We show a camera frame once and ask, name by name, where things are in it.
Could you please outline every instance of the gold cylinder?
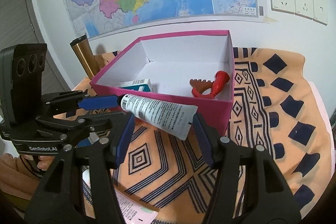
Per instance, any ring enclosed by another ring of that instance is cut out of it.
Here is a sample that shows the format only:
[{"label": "gold cylinder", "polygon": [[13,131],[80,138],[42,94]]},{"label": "gold cylinder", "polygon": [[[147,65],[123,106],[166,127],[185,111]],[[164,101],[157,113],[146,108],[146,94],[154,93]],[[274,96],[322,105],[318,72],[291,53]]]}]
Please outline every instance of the gold cylinder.
[{"label": "gold cylinder", "polygon": [[70,43],[71,48],[75,52],[82,64],[87,76],[92,79],[98,72],[99,66],[92,53],[87,36],[83,35]]}]

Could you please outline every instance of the open box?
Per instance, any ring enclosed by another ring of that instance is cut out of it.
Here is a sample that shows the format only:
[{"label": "open box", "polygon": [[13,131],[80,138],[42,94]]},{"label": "open box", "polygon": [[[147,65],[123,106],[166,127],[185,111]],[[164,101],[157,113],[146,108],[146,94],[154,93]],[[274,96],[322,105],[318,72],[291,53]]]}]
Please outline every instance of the open box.
[{"label": "open box", "polygon": [[[215,99],[194,98],[190,79],[215,80],[223,70],[230,81]],[[175,32],[139,37],[91,81],[98,95],[126,93],[196,105],[208,125],[224,135],[234,96],[234,57],[227,30]],[[120,82],[150,79],[154,92],[115,88]]]}]

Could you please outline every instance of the light switch panel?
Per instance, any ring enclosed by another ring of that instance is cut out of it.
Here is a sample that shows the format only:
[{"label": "light switch panel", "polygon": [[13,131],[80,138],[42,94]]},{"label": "light switch panel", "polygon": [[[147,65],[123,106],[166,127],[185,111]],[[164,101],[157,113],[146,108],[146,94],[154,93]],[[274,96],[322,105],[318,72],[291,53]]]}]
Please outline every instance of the light switch panel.
[{"label": "light switch panel", "polygon": [[314,2],[314,21],[328,24],[328,5],[326,0],[313,0]]}]

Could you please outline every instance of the white tube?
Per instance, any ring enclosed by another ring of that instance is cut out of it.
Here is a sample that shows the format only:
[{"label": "white tube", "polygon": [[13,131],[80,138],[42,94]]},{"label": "white tube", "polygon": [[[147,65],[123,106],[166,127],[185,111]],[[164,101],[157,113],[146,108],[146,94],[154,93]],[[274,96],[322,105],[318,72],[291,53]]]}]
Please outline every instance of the white tube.
[{"label": "white tube", "polygon": [[184,141],[198,107],[126,94],[121,108]]}]

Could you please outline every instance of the blue gripper pad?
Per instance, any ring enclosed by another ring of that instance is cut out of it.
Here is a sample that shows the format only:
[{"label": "blue gripper pad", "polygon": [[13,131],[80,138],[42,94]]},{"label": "blue gripper pad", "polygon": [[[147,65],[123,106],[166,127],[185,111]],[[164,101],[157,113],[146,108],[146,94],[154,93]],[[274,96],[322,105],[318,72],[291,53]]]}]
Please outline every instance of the blue gripper pad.
[{"label": "blue gripper pad", "polygon": [[80,108],[85,110],[95,110],[104,108],[113,108],[118,106],[118,96],[93,96],[87,97],[78,103]]},{"label": "blue gripper pad", "polygon": [[204,162],[210,168],[214,168],[218,159],[217,141],[220,138],[219,133],[215,128],[208,126],[203,116],[199,113],[194,115],[193,127]]},{"label": "blue gripper pad", "polygon": [[119,167],[125,160],[128,146],[131,142],[131,138],[135,127],[135,116],[132,114],[125,126],[124,132],[120,136],[117,146],[117,153],[115,156],[115,164]]}]

